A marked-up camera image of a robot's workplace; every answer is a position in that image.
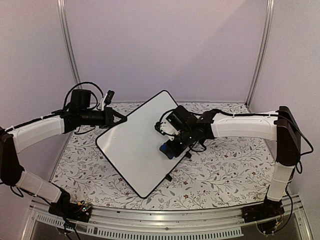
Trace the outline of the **blue whiteboard eraser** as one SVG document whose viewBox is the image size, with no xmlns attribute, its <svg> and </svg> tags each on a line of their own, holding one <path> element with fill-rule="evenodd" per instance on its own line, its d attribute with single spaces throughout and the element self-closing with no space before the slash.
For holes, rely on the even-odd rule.
<svg viewBox="0 0 320 240">
<path fill-rule="evenodd" d="M 176 157 L 174 151 L 170 148 L 168 143 L 161 145 L 159 150 L 170 160 Z"/>
</svg>

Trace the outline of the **white whiteboard black frame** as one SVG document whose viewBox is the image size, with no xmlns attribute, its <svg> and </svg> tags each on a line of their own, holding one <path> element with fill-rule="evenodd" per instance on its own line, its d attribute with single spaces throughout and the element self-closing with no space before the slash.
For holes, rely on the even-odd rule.
<svg viewBox="0 0 320 240">
<path fill-rule="evenodd" d="M 123 180 L 146 199 L 182 161 L 169 159 L 160 147 L 169 139 L 155 130 L 162 114 L 175 109 L 177 102 L 162 90 L 96 138 L 96 145 Z"/>
</svg>

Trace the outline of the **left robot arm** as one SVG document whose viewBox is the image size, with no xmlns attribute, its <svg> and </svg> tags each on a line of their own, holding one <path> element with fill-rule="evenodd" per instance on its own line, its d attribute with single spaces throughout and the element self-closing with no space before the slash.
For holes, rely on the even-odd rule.
<svg viewBox="0 0 320 240">
<path fill-rule="evenodd" d="M 115 111 L 110 104 L 114 91 L 101 93 L 101 99 L 88 89 L 76 84 L 66 94 L 62 109 L 0 130 L 0 182 L 42 198 L 63 216 L 74 213 L 70 194 L 38 175 L 24 169 L 18 154 L 51 137 L 70 133 L 82 126 L 107 129 L 125 123 L 127 117 Z"/>
</svg>

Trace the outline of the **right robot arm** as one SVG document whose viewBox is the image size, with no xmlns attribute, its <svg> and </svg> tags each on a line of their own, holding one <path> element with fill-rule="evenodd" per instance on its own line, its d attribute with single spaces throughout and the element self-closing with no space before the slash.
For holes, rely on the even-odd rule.
<svg viewBox="0 0 320 240">
<path fill-rule="evenodd" d="M 262 218 L 269 218 L 278 210 L 278 202 L 294 168 L 301 163 L 304 155 L 301 152 L 301 140 L 306 137 L 287 106 L 263 113 L 227 113 L 215 108 L 199 114 L 179 105 L 166 111 L 154 128 L 168 137 L 168 141 L 159 149 L 169 159 L 179 157 L 195 144 L 203 145 L 206 140 L 217 138 L 246 137 L 275 141 L 275 168 L 265 202 L 258 208 Z"/>
</svg>

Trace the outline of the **floral patterned table mat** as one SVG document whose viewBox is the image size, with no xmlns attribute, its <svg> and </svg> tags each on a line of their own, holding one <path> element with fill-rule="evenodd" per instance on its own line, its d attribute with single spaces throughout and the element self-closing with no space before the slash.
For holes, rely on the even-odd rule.
<svg viewBox="0 0 320 240">
<path fill-rule="evenodd" d="M 96 146 L 102 129 L 73 133 L 50 180 L 74 202 L 130 210 L 224 208 L 263 201 L 275 161 L 260 138 L 224 137 L 194 147 L 148 197 L 140 198 Z"/>
</svg>

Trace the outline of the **front aluminium rail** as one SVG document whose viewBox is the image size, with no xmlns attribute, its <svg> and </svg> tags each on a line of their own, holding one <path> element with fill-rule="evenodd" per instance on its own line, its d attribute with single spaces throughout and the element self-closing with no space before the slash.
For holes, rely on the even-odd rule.
<svg viewBox="0 0 320 240">
<path fill-rule="evenodd" d="M 303 204 L 297 194 L 284 197 L 280 230 L 260 232 L 271 219 L 245 222 L 242 207 L 197 210 L 135 210 L 95 206 L 88 222 L 64 226 L 48 205 L 33 200 L 22 232 L 24 240 L 314 240 Z"/>
</svg>

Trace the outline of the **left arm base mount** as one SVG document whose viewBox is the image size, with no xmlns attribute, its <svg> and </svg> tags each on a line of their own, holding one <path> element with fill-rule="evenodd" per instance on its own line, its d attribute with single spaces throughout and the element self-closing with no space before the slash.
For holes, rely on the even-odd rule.
<svg viewBox="0 0 320 240">
<path fill-rule="evenodd" d="M 68 220 L 88 223 L 92 209 L 84 203 L 72 203 L 69 198 L 61 198 L 56 203 L 50 204 L 48 212 Z"/>
</svg>

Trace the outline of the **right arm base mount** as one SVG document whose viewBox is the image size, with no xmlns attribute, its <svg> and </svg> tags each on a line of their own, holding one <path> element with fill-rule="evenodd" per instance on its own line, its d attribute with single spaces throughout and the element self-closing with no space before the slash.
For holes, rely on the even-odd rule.
<svg viewBox="0 0 320 240">
<path fill-rule="evenodd" d="M 271 235 L 276 232 L 284 218 L 284 207 L 282 201 L 265 199 L 263 203 L 241 208 L 241 217 L 245 223 L 257 223 L 257 229 L 264 235 Z"/>
</svg>

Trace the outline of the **left aluminium corner post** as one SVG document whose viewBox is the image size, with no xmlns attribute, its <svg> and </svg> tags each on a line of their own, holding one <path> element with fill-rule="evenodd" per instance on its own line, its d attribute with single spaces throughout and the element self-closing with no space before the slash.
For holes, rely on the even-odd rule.
<svg viewBox="0 0 320 240">
<path fill-rule="evenodd" d="M 58 9 L 58 15 L 59 15 L 59 20 L 61 25 L 62 36 L 64 40 L 64 45 L 65 45 L 71 73 L 72 73 L 75 84 L 79 84 L 81 82 L 81 79 L 80 79 L 76 58 L 75 58 L 75 54 L 72 46 L 71 34 L 70 34 L 68 18 L 67 18 L 66 3 L 64 0 L 57 0 L 56 2 L 57 2 L 57 9 Z"/>
</svg>

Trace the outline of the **aluminium corner post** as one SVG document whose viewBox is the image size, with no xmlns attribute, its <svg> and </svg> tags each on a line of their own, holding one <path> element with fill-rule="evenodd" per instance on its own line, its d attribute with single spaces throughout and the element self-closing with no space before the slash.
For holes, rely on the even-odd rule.
<svg viewBox="0 0 320 240">
<path fill-rule="evenodd" d="M 261 74 L 261 70 L 263 67 L 263 62 L 265 58 L 265 54 L 267 51 L 268 41 L 271 33 L 272 22 L 273 22 L 273 14 L 274 14 L 275 1 L 267 0 L 266 2 L 266 11 L 265 11 L 265 19 L 262 31 L 261 42 L 259 46 L 258 56 L 255 63 L 253 76 L 251 80 L 251 84 L 249 87 L 249 92 L 246 97 L 245 105 L 250 108 L 253 102 L 253 98 L 258 86 L 259 77 Z"/>
<path fill-rule="evenodd" d="M 66 3 L 64 0 L 57 0 L 56 2 L 57 2 L 57 9 L 58 9 L 58 15 L 59 15 L 59 20 L 61 25 L 62 36 L 64 40 L 64 45 L 65 45 L 71 73 L 72 73 L 75 84 L 79 84 L 81 82 L 81 79 L 80 79 L 76 58 L 75 58 L 75 54 L 72 46 L 71 34 L 70 34 L 68 18 L 67 18 Z"/>
</svg>

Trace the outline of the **right aluminium corner post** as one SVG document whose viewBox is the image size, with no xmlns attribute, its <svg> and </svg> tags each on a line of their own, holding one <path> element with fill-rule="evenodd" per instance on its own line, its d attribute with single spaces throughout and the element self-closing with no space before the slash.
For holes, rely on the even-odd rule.
<svg viewBox="0 0 320 240">
<path fill-rule="evenodd" d="M 259 46 L 258 56 L 255 63 L 253 76 L 251 80 L 251 84 L 249 87 L 249 92 L 246 97 L 245 105 L 250 108 L 253 102 L 253 98 L 258 86 L 259 77 L 261 74 L 261 70 L 263 67 L 263 62 L 265 58 L 265 54 L 267 51 L 268 41 L 271 33 L 272 22 L 273 22 L 273 14 L 274 14 L 275 1 L 267 0 L 266 2 L 266 11 L 265 11 L 265 19 L 262 31 L 261 42 Z"/>
</svg>

